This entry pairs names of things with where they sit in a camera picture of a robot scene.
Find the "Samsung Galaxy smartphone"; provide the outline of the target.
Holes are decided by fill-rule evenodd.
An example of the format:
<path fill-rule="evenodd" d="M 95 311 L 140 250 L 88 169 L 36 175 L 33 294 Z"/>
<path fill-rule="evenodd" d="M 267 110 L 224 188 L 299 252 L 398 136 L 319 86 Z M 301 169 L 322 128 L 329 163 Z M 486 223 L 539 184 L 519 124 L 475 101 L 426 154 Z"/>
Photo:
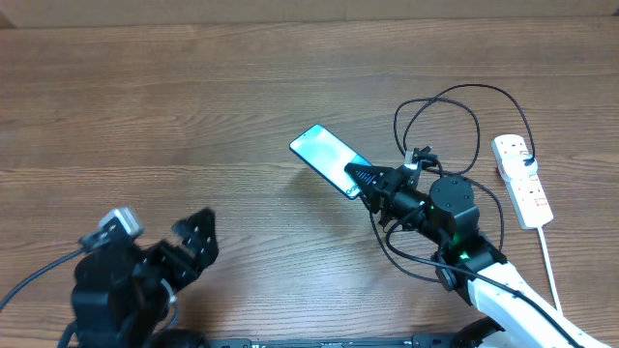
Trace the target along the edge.
<path fill-rule="evenodd" d="M 289 149 L 348 199 L 361 194 L 344 167 L 348 163 L 371 163 L 324 126 L 311 126 L 290 142 Z"/>

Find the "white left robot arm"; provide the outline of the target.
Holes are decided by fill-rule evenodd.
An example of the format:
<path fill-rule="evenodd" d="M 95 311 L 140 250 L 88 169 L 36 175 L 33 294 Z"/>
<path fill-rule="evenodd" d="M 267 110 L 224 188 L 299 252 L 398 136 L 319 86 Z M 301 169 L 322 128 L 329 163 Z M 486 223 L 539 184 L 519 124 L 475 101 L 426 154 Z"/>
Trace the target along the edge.
<path fill-rule="evenodd" d="M 178 293 L 216 261 L 215 226 L 214 211 L 205 208 L 173 224 L 180 244 L 161 240 L 142 248 L 135 241 L 144 226 L 134 210 L 111 210 L 79 241 L 85 256 L 74 269 L 75 318 L 59 346 L 72 339 L 80 347 L 207 346 L 202 333 L 158 325 L 175 320 Z"/>

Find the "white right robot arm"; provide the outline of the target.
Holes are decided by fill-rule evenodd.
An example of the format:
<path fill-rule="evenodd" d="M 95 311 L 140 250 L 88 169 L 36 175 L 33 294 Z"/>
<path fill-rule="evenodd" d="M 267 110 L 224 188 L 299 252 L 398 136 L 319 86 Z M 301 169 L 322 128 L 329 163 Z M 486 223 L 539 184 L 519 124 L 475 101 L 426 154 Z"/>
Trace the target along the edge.
<path fill-rule="evenodd" d="M 438 281 L 484 318 L 449 334 L 418 334 L 416 347 L 599 347 L 601 342 L 567 320 L 538 295 L 479 227 L 473 189 L 435 161 L 399 168 L 348 163 L 345 172 L 381 216 L 434 242 L 427 259 Z"/>

